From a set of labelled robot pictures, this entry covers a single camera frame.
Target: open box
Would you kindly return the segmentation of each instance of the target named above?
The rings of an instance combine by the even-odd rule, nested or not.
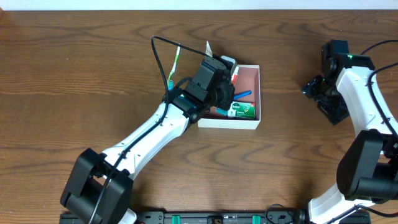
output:
[[[261,97],[260,97],[260,66],[237,65],[239,67],[236,78],[235,93],[251,90],[252,94],[237,99],[239,102],[254,103],[254,119],[228,118],[215,112],[212,108],[210,113],[205,114],[198,121],[199,128],[232,128],[232,129],[256,129],[261,121]]]

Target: green box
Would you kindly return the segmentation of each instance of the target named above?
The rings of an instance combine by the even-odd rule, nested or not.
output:
[[[254,103],[233,101],[228,110],[228,117],[254,119],[255,113],[256,109],[254,107]]]

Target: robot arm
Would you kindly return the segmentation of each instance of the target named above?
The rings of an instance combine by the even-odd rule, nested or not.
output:
[[[349,54],[348,44],[332,40],[322,47],[322,72],[302,88],[302,92],[318,102],[318,108],[332,124],[351,116],[356,139],[341,160],[337,183],[321,197],[308,204],[310,221],[338,223],[333,218],[355,205],[369,207],[398,199],[396,139],[384,123],[371,98],[368,78],[374,71],[369,57]],[[397,121],[372,77],[372,89],[391,126]],[[378,163],[382,152],[390,158],[388,164]]]
[[[125,140],[117,145],[105,149],[105,161],[115,164],[120,153],[125,150],[138,136],[148,128],[158,122],[165,109],[165,103],[160,104],[159,108],[141,127],[130,134]],[[135,180],[138,173],[144,166],[171,140],[179,137],[187,128],[189,119],[183,115],[183,111],[175,105],[169,105],[167,114],[162,124],[156,127],[146,137],[141,139],[129,152],[125,159],[118,165],[118,170],[126,169],[129,177]]]
[[[228,110],[234,96],[231,72],[236,61],[222,56],[205,57],[193,78],[180,81],[169,91],[167,114],[160,125],[132,146],[137,138],[163,115],[166,103],[161,103],[154,115],[141,127],[117,145],[97,154],[92,149],[84,151],[76,160],[65,186],[60,203],[88,222],[103,186],[94,179],[111,179],[100,201],[93,223],[133,224],[136,214],[128,208],[134,179],[142,168],[171,140],[179,137],[196,123],[212,106]],[[180,85],[188,80],[185,89]],[[129,153],[109,176],[121,152],[130,147]]]
[[[372,72],[373,70],[367,67],[352,66],[351,68],[343,68],[336,82],[337,90],[345,100],[353,121],[355,136],[358,136],[362,130],[371,129],[376,129],[382,134],[392,134],[383,122],[368,90],[368,78]],[[373,92],[384,114],[389,119],[391,126],[398,130],[397,121],[381,95],[376,76],[372,77],[372,82]]]

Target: white arm segment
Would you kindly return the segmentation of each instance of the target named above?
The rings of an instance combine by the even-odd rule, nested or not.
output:
[[[312,199],[308,204],[310,221],[316,224],[326,223],[353,208],[354,205],[370,207],[374,203],[368,200],[345,200],[344,195],[338,190],[337,184],[334,184],[323,195]]]
[[[362,130],[377,129],[383,134],[392,134],[384,124],[379,111],[373,103],[367,86],[368,78],[373,71],[365,67],[343,69],[336,82],[337,90],[343,96],[349,115],[354,124],[355,136]],[[372,77],[372,89],[377,102],[384,114],[389,118],[391,126],[398,130],[397,121],[390,112],[376,82],[376,75]]]
[[[159,108],[152,117],[150,117],[141,127],[130,134],[125,140],[117,143],[115,146],[105,149],[103,153],[106,162],[115,164],[120,153],[127,148],[136,138],[138,138],[147,129],[152,127],[163,115],[165,103],[160,104]],[[179,137],[187,128],[189,119],[183,115],[182,110],[169,104],[167,115],[163,123],[158,125],[146,137],[142,138],[127,153],[126,158],[118,165],[118,170],[127,169],[130,172],[130,178],[134,180],[144,166],[171,140]]]
[[[365,67],[352,67],[343,69],[336,82],[337,90],[343,96],[349,115],[354,124],[355,136],[362,130],[377,129],[383,134],[392,134],[384,124],[379,111],[373,103],[367,86],[368,78],[373,71]],[[372,88],[377,102],[380,104],[384,114],[389,118],[391,126],[398,130],[397,121],[390,112],[380,89],[376,82],[376,76],[372,77]],[[330,221],[332,218],[341,215],[345,211],[354,207],[354,205],[364,205],[370,207],[374,205],[368,200],[345,200],[345,197],[338,190],[337,184],[327,190],[321,197],[312,199],[308,204],[310,221],[322,224]]]

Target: wood grain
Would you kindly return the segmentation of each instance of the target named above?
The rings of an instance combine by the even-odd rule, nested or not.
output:
[[[299,88],[320,72],[320,47],[352,53],[398,35],[397,11],[4,12],[0,20],[0,223],[57,223],[77,156],[101,152],[138,128],[164,88],[150,47],[162,35],[260,65],[262,121],[255,131],[192,126],[134,183],[132,208],[264,210],[303,207],[331,187],[354,139],[350,119],[332,126]],[[157,42],[166,71],[175,48]],[[369,52],[376,67],[398,47]],[[176,80],[200,55],[182,51]],[[377,76],[398,116],[398,68]],[[397,210],[397,202],[376,206]],[[398,219],[373,216],[373,223]]]

